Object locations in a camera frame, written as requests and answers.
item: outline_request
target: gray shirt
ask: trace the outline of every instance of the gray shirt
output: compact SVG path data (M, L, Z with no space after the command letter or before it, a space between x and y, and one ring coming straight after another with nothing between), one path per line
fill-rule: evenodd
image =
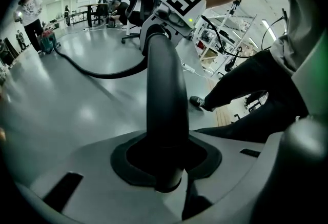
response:
M289 3L287 35L279 37L270 52L274 60L293 75L314 48L324 25L314 0L289 0Z

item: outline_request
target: black pants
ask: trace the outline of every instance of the black pants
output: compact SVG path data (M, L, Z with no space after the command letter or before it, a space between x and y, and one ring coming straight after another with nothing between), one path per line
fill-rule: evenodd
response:
M21 48L22 51L26 48L25 43L22 43L21 40L18 40L18 44L19 44L19 46L20 46L20 48Z
M267 93L266 91L258 91L252 93L249 97L246 98L246 105L249 105L252 102L256 101L257 99L263 97L266 93Z
M69 17L66 17L66 24L67 26L71 25L71 19Z
M36 38L36 36L41 35L42 32L43 32L43 28L41 26L40 20L38 19L38 20L34 21L33 23L31 23L27 26L24 26L24 29L25 29L27 37L29 38L29 40L30 40L32 46L34 47L34 49L36 51L41 50L41 47L40 47L40 45L37 41L37 38Z
M205 98L209 107L227 105L231 100L257 91L268 91L263 106L223 127L199 129L223 138L265 142L269 135L284 131L296 116L308 114L290 76L275 62L268 50L261 51L227 73Z
M1 57L2 61L7 64L8 66L12 64L12 62L14 61L14 58L11 56L10 53L8 53L5 56Z

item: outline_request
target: power cord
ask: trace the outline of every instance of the power cord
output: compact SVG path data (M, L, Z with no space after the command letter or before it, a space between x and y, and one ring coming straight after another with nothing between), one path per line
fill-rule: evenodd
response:
M265 31L265 33L264 33L264 35L263 35L263 38L262 38L261 50L267 50L267 49L271 48L271 46L269 46L269 47L263 49L263 41L264 41L265 35L267 34L268 30L269 30L269 29L270 29L275 23L277 23L277 22L279 22L279 21L281 21L281 20L283 20L283 19L284 19L284 17L282 16L282 17L279 18L278 20L274 21L274 22L269 26L269 28L267 28L267 30Z
M206 77L206 76L204 76L204 75L197 74L197 73L195 72L195 69L193 69L192 67L190 67L190 66L188 66L188 65L186 65L185 63L182 62L182 58L180 58L180 60L181 60L181 66L184 68L183 72L185 72L185 71L189 71L189 72L192 73L192 74L196 74L196 75L198 75L198 76L200 76L200 77L204 77L204 78L206 78L206 79L212 80L212 79L210 79L209 77Z
M239 57L239 58L250 58L250 57L251 57L251 56L239 56L238 54L232 54L232 53L228 52L228 51L224 48L224 46L223 46L223 44L222 44L222 40L221 40L221 38L220 38L220 35L219 35L219 33L218 33L218 31L217 31L215 25L213 25L213 24L211 23L211 21L207 19L206 16L202 15L201 18L203 18L204 21L206 21L206 22L207 22L207 23L213 28L213 30L215 31L216 36L217 36L217 38L218 38L218 40L219 40L219 42L220 42L220 45L221 45L221 47L222 47L222 50L223 50L225 53L227 53L227 54L229 54L229 55L232 55L232 56Z

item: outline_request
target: black sneaker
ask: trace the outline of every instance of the black sneaker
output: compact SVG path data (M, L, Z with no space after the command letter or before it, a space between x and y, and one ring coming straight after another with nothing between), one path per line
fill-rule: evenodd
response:
M198 96L192 96L189 99L189 102L196 107L202 107L204 108L206 111L209 112L213 112L215 110L215 108L209 108L205 105L205 100L203 98L200 98Z
M245 98L244 99L244 107L245 107L245 109L247 109L247 106L248 106L248 104L247 104L247 98Z

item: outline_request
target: person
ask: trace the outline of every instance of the person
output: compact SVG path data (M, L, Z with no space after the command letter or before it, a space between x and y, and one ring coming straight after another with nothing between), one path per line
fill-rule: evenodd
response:
M24 51L26 49L25 40L23 37L23 33L21 33L19 30L17 30L16 39L18 41L18 44L19 44L21 50Z
M12 57L11 53L8 50L7 45L4 41L0 39L0 57L2 62L10 66L12 62L14 61L14 58Z
M19 6L14 12L14 19L16 22L21 22L24 26L27 37L29 38L32 46L37 52L41 52L40 45L35 35L42 34L43 29L38 16L42 11L41 0L20 0Z
M64 17L66 19L67 26L70 26L71 25L70 15L71 15L71 10L68 8L68 5L66 5L65 6Z
M234 0L206 0L207 8ZM304 62L324 31L320 0L289 0L287 34L269 50L262 50L227 73L205 97L191 96L190 103L207 111L231 100L266 90L263 106L231 125L199 129L198 132L230 139L265 142L269 135L284 131L297 116L308 111L291 76Z
M129 5L125 2L120 2L119 0L115 0L113 2L113 15L110 16L110 19L119 20L123 25L128 24L128 18L125 15L126 9Z
M107 2L107 0L98 0L99 4L105 4Z

